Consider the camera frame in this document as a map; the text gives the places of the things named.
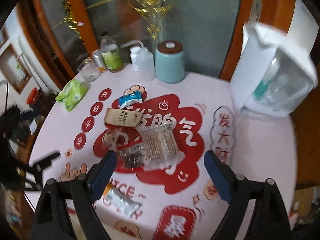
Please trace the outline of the clear pack brown crackers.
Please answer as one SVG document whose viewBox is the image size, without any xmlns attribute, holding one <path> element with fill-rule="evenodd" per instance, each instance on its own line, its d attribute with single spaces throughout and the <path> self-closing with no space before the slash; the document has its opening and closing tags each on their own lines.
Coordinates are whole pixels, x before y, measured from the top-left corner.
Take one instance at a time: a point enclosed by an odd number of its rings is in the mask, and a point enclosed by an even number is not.
<svg viewBox="0 0 320 240">
<path fill-rule="evenodd" d="M 142 137 L 144 171 L 164 170 L 178 165 L 185 153 L 178 148 L 171 124 L 137 128 Z"/>
</svg>

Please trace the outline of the small metal can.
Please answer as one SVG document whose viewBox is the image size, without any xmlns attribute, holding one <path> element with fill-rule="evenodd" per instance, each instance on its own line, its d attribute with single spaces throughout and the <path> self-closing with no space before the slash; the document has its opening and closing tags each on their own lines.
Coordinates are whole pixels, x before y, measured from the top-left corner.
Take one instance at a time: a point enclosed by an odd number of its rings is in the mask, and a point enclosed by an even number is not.
<svg viewBox="0 0 320 240">
<path fill-rule="evenodd" d="M 100 50 L 95 50 L 92 52 L 92 59 L 95 62 L 95 64 L 97 65 L 100 72 L 107 71 L 107 68 L 106 68 L 106 65 L 103 61 Z"/>
</svg>

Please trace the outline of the clear drinking glass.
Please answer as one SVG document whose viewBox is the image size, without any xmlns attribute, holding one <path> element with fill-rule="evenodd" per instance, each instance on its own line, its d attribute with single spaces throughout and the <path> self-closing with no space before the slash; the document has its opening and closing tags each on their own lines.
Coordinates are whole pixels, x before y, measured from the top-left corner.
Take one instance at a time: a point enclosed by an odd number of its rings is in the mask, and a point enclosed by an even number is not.
<svg viewBox="0 0 320 240">
<path fill-rule="evenodd" d="M 77 71 L 81 74 L 81 76 L 87 83 L 94 82 L 100 77 L 101 74 L 95 62 L 90 58 L 84 59 L 84 61 L 82 61 L 78 65 Z"/>
</svg>

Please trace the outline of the cardboard box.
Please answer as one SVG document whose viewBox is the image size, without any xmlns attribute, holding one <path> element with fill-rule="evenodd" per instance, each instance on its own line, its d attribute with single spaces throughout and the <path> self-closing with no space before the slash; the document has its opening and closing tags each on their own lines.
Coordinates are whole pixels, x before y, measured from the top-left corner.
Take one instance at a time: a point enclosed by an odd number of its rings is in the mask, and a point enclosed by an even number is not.
<svg viewBox="0 0 320 240">
<path fill-rule="evenodd" d="M 319 186 L 295 191 L 289 213 L 290 228 L 296 225 L 309 225 L 319 215 Z"/>
</svg>

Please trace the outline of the red dark dried fruit pack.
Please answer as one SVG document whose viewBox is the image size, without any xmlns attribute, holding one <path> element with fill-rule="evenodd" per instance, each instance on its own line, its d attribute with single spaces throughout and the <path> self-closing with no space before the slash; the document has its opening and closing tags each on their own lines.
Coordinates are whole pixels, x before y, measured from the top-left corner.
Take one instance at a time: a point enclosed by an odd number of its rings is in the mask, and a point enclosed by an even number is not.
<svg viewBox="0 0 320 240">
<path fill-rule="evenodd" d="M 105 146 L 107 150 L 116 152 L 117 168 L 119 170 L 125 172 L 141 170 L 145 162 L 143 142 L 137 140 L 120 145 L 122 134 L 120 128 L 108 129 L 102 137 L 103 146 Z"/>
</svg>

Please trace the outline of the wooden glass door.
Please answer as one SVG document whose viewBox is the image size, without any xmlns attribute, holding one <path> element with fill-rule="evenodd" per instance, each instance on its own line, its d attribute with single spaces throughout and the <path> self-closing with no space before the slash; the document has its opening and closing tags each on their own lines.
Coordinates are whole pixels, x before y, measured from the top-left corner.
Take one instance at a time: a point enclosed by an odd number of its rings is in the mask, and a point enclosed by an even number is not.
<svg viewBox="0 0 320 240">
<path fill-rule="evenodd" d="M 117 44 L 165 40 L 184 46 L 188 71 L 230 80 L 242 26 L 262 22 L 288 31 L 296 0 L 21 0 L 17 13 L 36 57 L 62 88 L 102 35 Z"/>
</svg>

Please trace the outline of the red bucket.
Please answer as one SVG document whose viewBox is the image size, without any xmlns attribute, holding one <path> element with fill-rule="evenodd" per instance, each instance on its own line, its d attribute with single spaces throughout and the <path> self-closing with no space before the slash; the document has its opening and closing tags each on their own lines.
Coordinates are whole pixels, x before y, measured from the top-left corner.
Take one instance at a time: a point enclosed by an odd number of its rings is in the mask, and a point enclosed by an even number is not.
<svg viewBox="0 0 320 240">
<path fill-rule="evenodd" d="M 26 104 L 34 105 L 39 100 L 40 95 L 41 95 L 41 90 L 37 88 L 33 88 L 27 97 Z"/>
</svg>

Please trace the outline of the white clear storage box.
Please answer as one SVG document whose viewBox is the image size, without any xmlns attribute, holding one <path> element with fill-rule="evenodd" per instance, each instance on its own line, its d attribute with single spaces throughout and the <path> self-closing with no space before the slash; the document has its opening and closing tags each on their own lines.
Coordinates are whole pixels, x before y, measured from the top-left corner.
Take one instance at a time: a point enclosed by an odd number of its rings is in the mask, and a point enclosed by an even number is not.
<svg viewBox="0 0 320 240">
<path fill-rule="evenodd" d="M 290 115 L 318 85 L 309 53 L 271 25 L 246 23 L 242 34 L 230 81 L 234 108 L 256 119 Z"/>
</svg>

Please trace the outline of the white squeeze wash bottle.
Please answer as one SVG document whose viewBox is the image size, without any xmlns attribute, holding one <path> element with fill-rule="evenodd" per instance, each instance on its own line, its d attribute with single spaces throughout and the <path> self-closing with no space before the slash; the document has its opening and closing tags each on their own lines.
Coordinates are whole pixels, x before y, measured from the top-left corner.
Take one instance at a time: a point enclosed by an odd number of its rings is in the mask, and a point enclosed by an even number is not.
<svg viewBox="0 0 320 240">
<path fill-rule="evenodd" d="M 136 63 L 138 66 L 138 74 L 144 81 L 151 81 L 156 77 L 155 64 L 153 60 L 153 54 L 146 48 L 142 41 L 132 40 L 122 44 L 120 48 L 139 46 L 141 48 L 138 56 L 136 57 Z"/>
</svg>

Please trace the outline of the green tissue pack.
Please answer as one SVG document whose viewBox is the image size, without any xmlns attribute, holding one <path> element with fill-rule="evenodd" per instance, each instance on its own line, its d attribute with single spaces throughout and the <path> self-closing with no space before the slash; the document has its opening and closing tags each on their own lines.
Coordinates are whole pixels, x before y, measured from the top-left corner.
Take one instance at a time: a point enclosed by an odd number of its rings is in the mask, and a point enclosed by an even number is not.
<svg viewBox="0 0 320 240">
<path fill-rule="evenodd" d="M 71 112 L 86 95 L 88 88 L 77 79 L 69 81 L 61 92 L 55 97 L 66 111 Z"/>
</svg>

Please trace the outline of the small blue white packet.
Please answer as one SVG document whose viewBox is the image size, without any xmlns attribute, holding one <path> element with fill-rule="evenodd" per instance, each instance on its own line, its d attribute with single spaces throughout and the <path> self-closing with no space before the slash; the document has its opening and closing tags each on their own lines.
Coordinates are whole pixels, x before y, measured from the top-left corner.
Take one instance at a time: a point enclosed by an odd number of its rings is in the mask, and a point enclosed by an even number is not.
<svg viewBox="0 0 320 240">
<path fill-rule="evenodd" d="M 140 91 L 135 91 L 131 94 L 127 94 L 118 98 L 118 107 L 119 109 L 124 109 L 135 103 L 142 103 L 143 99 L 140 94 Z"/>
</svg>

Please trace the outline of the small white pill bottle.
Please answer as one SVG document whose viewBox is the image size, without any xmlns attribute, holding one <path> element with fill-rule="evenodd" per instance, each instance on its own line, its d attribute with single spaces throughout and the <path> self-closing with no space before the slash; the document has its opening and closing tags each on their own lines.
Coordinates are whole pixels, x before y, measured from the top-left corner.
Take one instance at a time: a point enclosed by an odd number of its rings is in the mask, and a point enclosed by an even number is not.
<svg viewBox="0 0 320 240">
<path fill-rule="evenodd" d="M 130 48 L 130 58 L 131 58 L 131 62 L 133 65 L 133 69 L 135 71 L 138 71 L 138 66 L 136 63 L 136 57 L 138 56 L 139 52 L 140 52 L 141 48 L 139 46 L 134 46 Z"/>
</svg>

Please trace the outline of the light blue canister brown lid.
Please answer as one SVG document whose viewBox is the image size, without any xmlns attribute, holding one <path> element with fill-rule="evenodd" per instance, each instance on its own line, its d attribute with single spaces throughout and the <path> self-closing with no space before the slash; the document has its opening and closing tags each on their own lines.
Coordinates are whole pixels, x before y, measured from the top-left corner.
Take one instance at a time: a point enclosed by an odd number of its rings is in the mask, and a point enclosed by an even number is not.
<svg viewBox="0 0 320 240">
<path fill-rule="evenodd" d="M 164 83 L 178 83 L 184 79 L 184 49 L 178 41 L 168 40 L 157 45 L 155 54 L 156 77 Z"/>
</svg>

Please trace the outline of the kraft paper cracker pack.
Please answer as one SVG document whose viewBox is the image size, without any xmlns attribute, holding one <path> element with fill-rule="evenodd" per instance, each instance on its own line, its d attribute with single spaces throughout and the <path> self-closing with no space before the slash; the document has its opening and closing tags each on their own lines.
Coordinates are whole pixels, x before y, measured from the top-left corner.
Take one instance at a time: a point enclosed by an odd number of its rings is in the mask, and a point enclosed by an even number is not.
<svg viewBox="0 0 320 240">
<path fill-rule="evenodd" d="M 137 127 L 143 117 L 143 112 L 125 109 L 108 108 L 104 122 L 108 125 L 122 127 Z"/>
</svg>

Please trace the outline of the green label plastic bottle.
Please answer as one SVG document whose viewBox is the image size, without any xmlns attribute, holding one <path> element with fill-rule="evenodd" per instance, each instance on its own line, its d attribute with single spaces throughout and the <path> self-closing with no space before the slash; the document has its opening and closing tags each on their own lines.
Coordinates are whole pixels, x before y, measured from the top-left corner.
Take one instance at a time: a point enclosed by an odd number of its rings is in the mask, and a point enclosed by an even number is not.
<svg viewBox="0 0 320 240">
<path fill-rule="evenodd" d="M 116 41 L 107 32 L 101 34 L 100 52 L 106 68 L 111 72 L 117 72 L 122 67 L 119 47 Z"/>
</svg>

